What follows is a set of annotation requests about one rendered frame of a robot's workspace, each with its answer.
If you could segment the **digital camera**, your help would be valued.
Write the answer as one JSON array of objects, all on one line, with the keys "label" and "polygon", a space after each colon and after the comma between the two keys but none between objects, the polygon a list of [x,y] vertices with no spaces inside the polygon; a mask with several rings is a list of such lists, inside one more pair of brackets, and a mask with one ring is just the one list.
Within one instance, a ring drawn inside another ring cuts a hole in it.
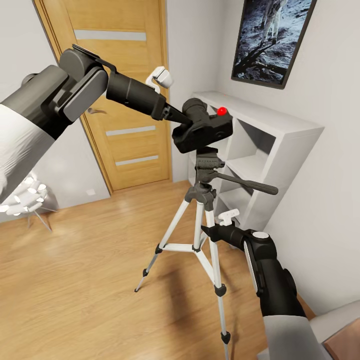
[{"label": "digital camera", "polygon": [[173,130],[173,142],[182,154],[226,139],[234,133],[232,117],[224,106],[217,114],[209,114],[200,98],[190,98],[182,106],[182,113],[193,121],[191,125],[182,123]]}]

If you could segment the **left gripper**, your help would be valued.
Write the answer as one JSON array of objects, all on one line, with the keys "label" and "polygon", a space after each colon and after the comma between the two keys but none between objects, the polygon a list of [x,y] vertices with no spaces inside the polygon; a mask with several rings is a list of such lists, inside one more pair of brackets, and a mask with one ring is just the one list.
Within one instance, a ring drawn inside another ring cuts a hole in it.
[{"label": "left gripper", "polygon": [[151,116],[157,121],[163,119],[191,125],[193,120],[166,102],[167,98],[153,87],[131,78],[125,106]]}]

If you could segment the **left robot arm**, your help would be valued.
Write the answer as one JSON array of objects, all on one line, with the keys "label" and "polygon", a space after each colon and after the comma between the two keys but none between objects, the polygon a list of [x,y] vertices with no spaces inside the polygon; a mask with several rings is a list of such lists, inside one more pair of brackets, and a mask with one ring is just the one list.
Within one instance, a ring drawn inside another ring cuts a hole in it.
[{"label": "left robot arm", "polygon": [[[72,44],[59,67],[27,75],[21,88],[0,102],[0,205],[18,188],[54,142],[105,92],[113,100],[151,116],[191,125],[193,120],[166,102],[160,86],[174,80],[158,66],[145,84],[117,72],[99,55]],[[110,68],[110,75],[103,65]]]}]

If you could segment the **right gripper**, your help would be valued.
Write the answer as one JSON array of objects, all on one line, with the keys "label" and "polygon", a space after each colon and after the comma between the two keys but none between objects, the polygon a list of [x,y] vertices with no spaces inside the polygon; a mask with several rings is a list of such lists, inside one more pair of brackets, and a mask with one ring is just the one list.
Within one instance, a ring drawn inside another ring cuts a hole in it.
[{"label": "right gripper", "polygon": [[224,240],[225,242],[231,245],[233,245],[231,241],[231,237],[236,229],[241,229],[241,228],[235,227],[235,221],[233,220],[231,225],[220,225],[219,223],[215,224],[212,227],[201,225],[201,230],[204,231],[208,235],[208,237],[210,237],[212,242]]}]

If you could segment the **camera tripod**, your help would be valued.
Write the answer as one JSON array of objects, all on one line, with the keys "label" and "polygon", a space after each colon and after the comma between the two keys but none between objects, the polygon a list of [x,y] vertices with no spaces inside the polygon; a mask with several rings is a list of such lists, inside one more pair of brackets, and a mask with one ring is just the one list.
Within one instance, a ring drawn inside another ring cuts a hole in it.
[{"label": "camera tripod", "polygon": [[[270,195],[277,195],[279,189],[275,186],[252,181],[252,180],[243,180],[233,176],[229,176],[223,173],[219,173],[214,168],[224,168],[225,161],[219,162],[218,160],[218,149],[215,147],[203,146],[196,150],[196,177],[194,186],[190,187],[187,191],[187,194],[184,197],[179,210],[177,211],[175,217],[173,218],[168,230],[166,231],[162,241],[157,245],[155,249],[155,255],[151,260],[148,268],[143,270],[143,278],[141,279],[138,287],[134,290],[136,293],[141,286],[143,280],[149,274],[151,267],[153,266],[158,255],[162,253],[163,250],[167,251],[180,251],[180,252],[194,252],[204,267],[206,273],[210,277],[212,283],[214,284],[215,293],[218,298],[218,306],[220,313],[220,322],[221,322],[221,338],[224,342],[225,358],[229,360],[228,353],[228,344],[231,340],[231,334],[226,331],[225,323],[225,314],[224,314],[224,305],[223,297],[227,292],[227,287],[224,283],[221,282],[221,273],[220,273],[220,264],[219,264],[219,255],[217,242],[212,242],[209,237],[210,251],[212,266],[201,250],[203,244],[205,243],[208,235],[202,231],[201,225],[203,224],[204,210],[206,214],[207,227],[215,226],[214,220],[214,207],[213,201],[216,198],[217,189],[212,189],[212,185],[209,184],[213,179],[221,178],[229,180],[232,182],[240,183],[245,185],[248,188],[258,190]],[[195,232],[194,232],[194,244],[176,244],[176,243],[166,243],[171,233],[175,229],[178,221],[183,215],[189,203],[192,199],[197,200],[196,208],[196,221],[195,221]]]}]

